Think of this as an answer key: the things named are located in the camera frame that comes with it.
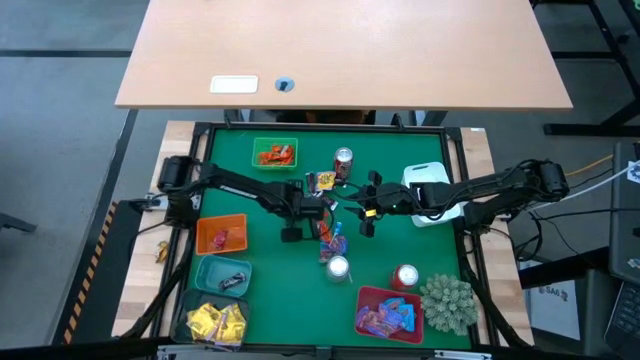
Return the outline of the yellow black hazard tape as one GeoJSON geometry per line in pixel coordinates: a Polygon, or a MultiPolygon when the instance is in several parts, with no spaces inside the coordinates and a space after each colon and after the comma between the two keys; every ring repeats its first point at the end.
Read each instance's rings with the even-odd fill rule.
{"type": "Polygon", "coordinates": [[[73,335],[79,325],[83,306],[87,302],[91,283],[97,272],[107,234],[115,217],[117,207],[118,203],[112,201],[103,220],[90,227],[89,237],[81,252],[70,290],[63,304],[63,312],[58,323],[56,339],[53,341],[55,345],[72,343],[73,335]]]}

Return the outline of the brown white chocolate bar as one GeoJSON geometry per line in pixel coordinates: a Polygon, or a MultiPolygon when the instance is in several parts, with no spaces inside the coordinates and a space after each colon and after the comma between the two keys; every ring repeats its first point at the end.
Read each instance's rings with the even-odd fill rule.
{"type": "Polygon", "coordinates": [[[235,287],[247,280],[246,275],[243,272],[238,272],[228,278],[221,280],[218,284],[218,289],[222,292],[235,287]]]}

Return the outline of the red plastic bin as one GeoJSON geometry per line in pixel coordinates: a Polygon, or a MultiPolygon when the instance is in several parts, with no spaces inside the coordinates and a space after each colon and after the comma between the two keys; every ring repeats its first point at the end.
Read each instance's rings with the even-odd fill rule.
{"type": "Polygon", "coordinates": [[[396,311],[389,310],[387,306],[384,304],[384,302],[389,298],[399,298],[399,297],[404,298],[406,304],[409,303],[414,306],[414,311],[416,314],[414,332],[407,332],[402,328],[401,330],[392,334],[388,338],[378,337],[368,332],[365,329],[357,328],[356,315],[355,315],[355,322],[354,322],[355,331],[358,334],[364,335],[364,336],[377,337],[377,338],[396,341],[404,344],[420,345],[424,339],[424,311],[421,308],[421,298],[419,295],[405,293],[405,292],[398,292],[394,290],[383,289],[383,288],[372,287],[372,286],[362,286],[359,289],[358,296],[357,296],[356,314],[359,309],[363,308],[364,306],[368,306],[371,310],[375,310],[381,313],[396,313],[400,315],[396,311]]]}

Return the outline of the white rectangular desk plate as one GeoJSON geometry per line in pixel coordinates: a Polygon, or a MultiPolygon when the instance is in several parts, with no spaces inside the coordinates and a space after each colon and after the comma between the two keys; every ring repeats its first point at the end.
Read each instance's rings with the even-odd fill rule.
{"type": "Polygon", "coordinates": [[[216,75],[211,79],[212,94],[253,94],[259,86],[256,75],[216,75]]]}

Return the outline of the dark green plastic bin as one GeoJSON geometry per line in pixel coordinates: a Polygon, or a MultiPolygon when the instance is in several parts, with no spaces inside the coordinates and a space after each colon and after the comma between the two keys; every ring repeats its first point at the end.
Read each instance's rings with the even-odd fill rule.
{"type": "Polygon", "coordinates": [[[236,351],[240,346],[223,346],[217,345],[212,340],[195,340],[192,337],[190,329],[187,327],[187,313],[189,311],[195,310],[199,308],[201,305],[205,303],[211,303],[216,309],[221,312],[222,319],[220,323],[225,321],[225,316],[222,313],[222,310],[233,303],[238,303],[242,314],[244,315],[247,325],[246,331],[241,345],[244,343],[245,336],[248,330],[248,316],[249,316],[249,306],[248,303],[240,298],[234,298],[229,296],[221,296],[216,294],[207,293],[197,289],[189,289],[187,290],[181,297],[179,301],[178,313],[174,318],[171,330],[170,337],[177,343],[187,344],[206,344],[206,345],[215,345],[219,347],[229,348],[232,351],[236,351]]]}

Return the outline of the beige wooden desk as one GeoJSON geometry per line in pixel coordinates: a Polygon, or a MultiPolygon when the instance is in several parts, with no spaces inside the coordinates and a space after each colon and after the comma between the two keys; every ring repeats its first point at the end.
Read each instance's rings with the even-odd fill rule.
{"type": "Polygon", "coordinates": [[[568,110],[528,0],[150,0],[120,108],[568,110]],[[253,94],[212,94],[256,75],[253,94]],[[274,83],[295,81],[290,92],[274,83]]]}

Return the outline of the white plastic bin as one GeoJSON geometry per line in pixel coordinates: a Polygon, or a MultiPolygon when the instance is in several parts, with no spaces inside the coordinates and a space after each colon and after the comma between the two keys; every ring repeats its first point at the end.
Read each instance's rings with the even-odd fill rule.
{"type": "MultiPolygon", "coordinates": [[[[449,184],[450,179],[442,163],[430,162],[417,165],[411,165],[404,169],[401,183],[407,188],[412,183],[437,183],[442,182],[449,184]]],[[[430,220],[426,216],[413,215],[411,220],[418,228],[429,227],[449,222],[463,215],[462,207],[456,204],[447,210],[438,220],[430,220]]]]}

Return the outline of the black desk frame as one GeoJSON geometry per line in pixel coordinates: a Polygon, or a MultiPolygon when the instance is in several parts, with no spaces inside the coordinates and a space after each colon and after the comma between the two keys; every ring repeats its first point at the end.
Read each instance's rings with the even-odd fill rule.
{"type": "Polygon", "coordinates": [[[622,71],[633,94],[633,99],[617,112],[598,124],[547,123],[543,125],[545,135],[584,137],[640,137],[640,125],[628,122],[640,117],[640,80],[636,78],[620,47],[625,35],[615,36],[606,22],[596,0],[529,0],[535,9],[540,4],[586,6],[603,37],[607,51],[552,51],[554,60],[613,60],[622,71]]]}

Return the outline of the red soda can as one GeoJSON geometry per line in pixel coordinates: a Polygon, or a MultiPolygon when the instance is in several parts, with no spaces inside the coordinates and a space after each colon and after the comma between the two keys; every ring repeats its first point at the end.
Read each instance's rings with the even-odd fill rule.
{"type": "Polygon", "coordinates": [[[340,181],[346,181],[351,175],[353,167],[354,155],[351,149],[341,147],[334,154],[334,171],[336,178],[340,181]]]}
{"type": "Polygon", "coordinates": [[[416,286],[418,280],[419,272],[413,265],[401,264],[392,273],[391,287],[396,291],[408,291],[416,286]]]}

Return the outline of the green plastic basket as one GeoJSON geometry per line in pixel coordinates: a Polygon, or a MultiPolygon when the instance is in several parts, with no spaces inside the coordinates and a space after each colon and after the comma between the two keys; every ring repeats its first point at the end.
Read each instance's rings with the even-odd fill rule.
{"type": "Polygon", "coordinates": [[[268,137],[257,137],[254,139],[253,143],[253,154],[252,154],[252,165],[255,168],[261,170],[293,170],[297,166],[298,160],[298,140],[296,138],[268,138],[268,137]],[[272,147],[274,145],[290,145],[292,148],[292,152],[295,155],[295,162],[292,166],[282,166],[280,163],[271,162],[267,166],[263,166],[259,164],[259,153],[260,152],[272,152],[272,147]]]}

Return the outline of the teal plastic bin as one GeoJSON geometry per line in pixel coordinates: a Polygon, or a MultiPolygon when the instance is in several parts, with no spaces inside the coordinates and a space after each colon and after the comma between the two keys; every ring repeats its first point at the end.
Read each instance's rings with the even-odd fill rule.
{"type": "Polygon", "coordinates": [[[200,261],[194,284],[196,288],[202,291],[232,297],[242,297],[247,292],[251,275],[252,265],[247,261],[207,255],[200,261]],[[221,280],[238,272],[243,272],[246,275],[247,280],[245,282],[224,292],[218,289],[218,284],[221,280]]]}

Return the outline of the artificial green succulent plant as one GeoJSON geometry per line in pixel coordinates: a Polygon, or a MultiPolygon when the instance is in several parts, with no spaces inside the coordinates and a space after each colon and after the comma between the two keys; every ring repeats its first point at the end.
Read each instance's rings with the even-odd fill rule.
{"type": "Polygon", "coordinates": [[[426,322],[437,331],[466,336],[478,321],[478,310],[469,283],[452,275],[436,274],[419,287],[426,322]]]}

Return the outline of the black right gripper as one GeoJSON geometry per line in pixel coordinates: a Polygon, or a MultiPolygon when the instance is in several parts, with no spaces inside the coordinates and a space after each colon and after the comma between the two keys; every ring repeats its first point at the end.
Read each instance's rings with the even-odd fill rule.
{"type": "MultiPolygon", "coordinates": [[[[389,215],[415,215],[419,211],[418,204],[410,189],[398,183],[382,184],[382,176],[375,170],[368,173],[370,186],[375,188],[373,205],[379,214],[389,215]]],[[[375,235],[373,219],[365,219],[360,222],[359,233],[367,238],[375,235]]]]}

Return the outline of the dark chair leg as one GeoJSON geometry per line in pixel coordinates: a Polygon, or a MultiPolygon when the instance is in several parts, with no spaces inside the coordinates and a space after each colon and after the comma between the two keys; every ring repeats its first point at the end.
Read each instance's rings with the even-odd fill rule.
{"type": "Polygon", "coordinates": [[[14,229],[25,233],[33,233],[37,229],[37,226],[0,212],[0,230],[2,229],[14,229]]]}

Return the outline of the grey connector box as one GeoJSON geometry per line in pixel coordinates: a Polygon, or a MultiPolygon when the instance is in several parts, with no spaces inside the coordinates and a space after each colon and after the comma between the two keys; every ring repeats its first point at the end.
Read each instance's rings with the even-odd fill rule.
{"type": "Polygon", "coordinates": [[[168,198],[166,194],[147,193],[143,198],[141,208],[144,211],[165,211],[168,207],[168,198]]]}

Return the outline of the grey computer case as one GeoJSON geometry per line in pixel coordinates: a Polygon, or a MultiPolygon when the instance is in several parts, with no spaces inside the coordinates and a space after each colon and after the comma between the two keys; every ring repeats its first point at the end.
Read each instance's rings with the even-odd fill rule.
{"type": "Polygon", "coordinates": [[[640,145],[617,143],[613,169],[609,269],[640,286],[640,145]]]}

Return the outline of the silver diet soda can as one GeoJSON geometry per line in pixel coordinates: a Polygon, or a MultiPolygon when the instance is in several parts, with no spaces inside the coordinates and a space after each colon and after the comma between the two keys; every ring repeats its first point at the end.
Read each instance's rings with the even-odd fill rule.
{"type": "Polygon", "coordinates": [[[325,269],[327,278],[332,282],[343,282],[350,276],[349,262],[341,255],[331,257],[326,263],[325,269]]]}

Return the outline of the orange plastic basket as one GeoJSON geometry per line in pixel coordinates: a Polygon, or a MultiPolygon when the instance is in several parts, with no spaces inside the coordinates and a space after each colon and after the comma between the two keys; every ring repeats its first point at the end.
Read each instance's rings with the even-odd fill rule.
{"type": "Polygon", "coordinates": [[[214,255],[244,251],[248,248],[247,218],[245,214],[233,214],[217,217],[201,218],[196,223],[197,255],[214,255]],[[221,251],[211,251],[210,239],[218,230],[227,229],[228,238],[221,251]]]}

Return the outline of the green table mat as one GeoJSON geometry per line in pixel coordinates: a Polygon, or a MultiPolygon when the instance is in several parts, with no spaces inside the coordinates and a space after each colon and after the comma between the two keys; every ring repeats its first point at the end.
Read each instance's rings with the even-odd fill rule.
{"type": "MultiPolygon", "coordinates": [[[[409,165],[444,160],[441,138],[435,134],[285,132],[218,129],[210,160],[221,168],[264,182],[302,179],[307,172],[330,171],[337,149],[354,153],[351,185],[367,183],[369,171],[384,182],[399,182],[409,165]],[[257,137],[298,140],[298,165],[293,170],[261,170],[252,165],[257,137]]],[[[357,296],[362,286],[387,289],[401,264],[413,265],[421,283],[435,274],[457,276],[458,256],[450,223],[416,227],[408,216],[385,216],[375,235],[359,233],[360,221],[340,202],[335,211],[348,240],[347,258],[353,284],[327,278],[319,262],[319,244],[305,239],[284,243],[281,218],[253,200],[219,190],[203,198],[204,217],[245,214],[248,248],[236,258],[252,265],[244,297],[250,307],[246,342],[322,346],[390,347],[392,341],[358,334],[354,329],[357,296]]]]}

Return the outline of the silver mount bar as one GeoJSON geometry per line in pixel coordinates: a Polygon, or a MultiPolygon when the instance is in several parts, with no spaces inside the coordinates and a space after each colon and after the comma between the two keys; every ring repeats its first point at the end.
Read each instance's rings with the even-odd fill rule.
{"type": "Polygon", "coordinates": [[[344,357],[356,356],[399,356],[417,357],[423,360],[496,360],[488,352],[475,352],[471,350],[432,350],[411,348],[369,348],[369,347],[344,347],[344,346],[271,346],[264,344],[249,344],[239,350],[219,347],[215,345],[162,345],[156,350],[155,355],[161,360],[168,360],[172,355],[196,354],[196,353],[257,353],[278,354],[284,357],[311,356],[319,360],[340,360],[344,357]]]}

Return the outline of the black table frame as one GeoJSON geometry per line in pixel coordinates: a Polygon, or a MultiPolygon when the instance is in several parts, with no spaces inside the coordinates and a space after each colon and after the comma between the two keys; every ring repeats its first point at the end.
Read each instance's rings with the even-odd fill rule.
{"type": "MultiPolygon", "coordinates": [[[[202,158],[205,162],[210,160],[211,147],[214,133],[218,129],[229,130],[257,130],[257,131],[285,131],[285,132],[355,132],[355,133],[399,133],[399,134],[435,134],[440,136],[444,160],[442,163],[450,171],[455,181],[463,177],[475,178],[489,175],[494,170],[493,158],[489,148],[486,132],[483,129],[474,128],[435,128],[435,127],[408,127],[398,129],[392,126],[321,126],[313,124],[287,124],[287,123],[243,123],[226,127],[213,124],[208,134],[207,147],[202,158]]],[[[400,342],[392,341],[388,348],[403,348],[400,342]]],[[[275,346],[297,346],[286,344],[264,344],[275,346]]]]}

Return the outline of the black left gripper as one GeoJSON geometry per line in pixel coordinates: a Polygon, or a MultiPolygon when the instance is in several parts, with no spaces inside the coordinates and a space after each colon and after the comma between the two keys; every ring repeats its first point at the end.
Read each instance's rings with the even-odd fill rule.
{"type": "MultiPolygon", "coordinates": [[[[298,191],[304,190],[304,182],[299,179],[287,179],[286,183],[298,191]]],[[[293,210],[296,220],[311,219],[321,221],[325,216],[325,203],[317,197],[305,197],[296,194],[293,199],[293,210]]],[[[299,227],[285,227],[280,232],[280,239],[284,243],[303,240],[303,231],[299,227]]]]}

